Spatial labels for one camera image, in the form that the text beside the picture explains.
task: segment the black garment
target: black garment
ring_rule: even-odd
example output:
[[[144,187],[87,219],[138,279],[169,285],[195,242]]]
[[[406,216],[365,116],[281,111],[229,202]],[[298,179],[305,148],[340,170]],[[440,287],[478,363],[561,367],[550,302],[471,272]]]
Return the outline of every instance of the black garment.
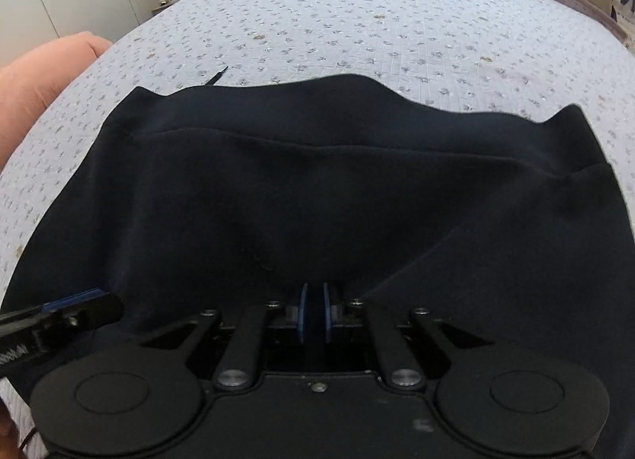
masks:
[[[18,263],[3,310],[93,287],[126,315],[54,362],[210,307],[342,285],[582,364],[635,455],[635,246],[582,112],[454,114],[373,80],[136,89]],[[28,396],[43,369],[13,379]]]

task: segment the silver bolt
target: silver bolt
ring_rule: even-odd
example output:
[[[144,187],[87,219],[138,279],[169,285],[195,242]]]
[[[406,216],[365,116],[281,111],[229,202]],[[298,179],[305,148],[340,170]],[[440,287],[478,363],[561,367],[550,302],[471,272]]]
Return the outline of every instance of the silver bolt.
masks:
[[[247,383],[247,374],[240,369],[226,369],[218,375],[217,381],[225,387],[239,387]]]
[[[328,389],[328,384],[325,384],[324,382],[312,382],[311,383],[311,390],[314,393],[323,393],[327,389]]]
[[[393,371],[391,382],[399,387],[412,387],[421,382],[421,374],[414,369],[398,369]]]

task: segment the blue strip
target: blue strip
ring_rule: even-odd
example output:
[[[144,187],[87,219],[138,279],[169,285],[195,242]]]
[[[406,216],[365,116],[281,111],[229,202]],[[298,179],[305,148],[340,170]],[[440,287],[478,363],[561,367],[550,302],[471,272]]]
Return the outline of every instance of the blue strip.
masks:
[[[326,323],[326,343],[331,342],[331,299],[328,296],[328,284],[324,284],[324,310]]]
[[[42,312],[52,312],[53,310],[65,309],[71,305],[78,305],[85,303],[91,299],[105,296],[106,293],[101,289],[91,289],[90,291],[84,291],[83,293],[73,294],[72,296],[58,299],[57,301],[50,301],[42,306]]]
[[[298,340],[300,344],[304,344],[304,312],[305,306],[307,304],[307,290],[309,289],[309,284],[305,283],[302,288],[302,294],[300,295],[300,306],[298,307]]]

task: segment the black mechanical base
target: black mechanical base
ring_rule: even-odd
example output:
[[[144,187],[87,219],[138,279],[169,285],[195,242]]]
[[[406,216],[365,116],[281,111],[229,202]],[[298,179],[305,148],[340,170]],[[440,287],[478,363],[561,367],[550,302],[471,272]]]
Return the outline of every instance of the black mechanical base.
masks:
[[[202,312],[44,377],[31,398],[51,458],[583,458],[608,416],[579,366],[431,315],[331,304]]]

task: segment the mattress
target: mattress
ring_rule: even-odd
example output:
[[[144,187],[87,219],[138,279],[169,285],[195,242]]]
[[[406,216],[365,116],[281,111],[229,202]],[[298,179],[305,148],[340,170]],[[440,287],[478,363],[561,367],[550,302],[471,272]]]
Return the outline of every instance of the mattress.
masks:
[[[579,104],[635,209],[635,58],[554,0],[183,0],[118,41],[51,105],[0,175],[0,293],[47,208],[134,87],[356,73],[435,108],[542,122]],[[24,436],[33,423],[7,382]],[[41,442],[27,449],[44,453]]]

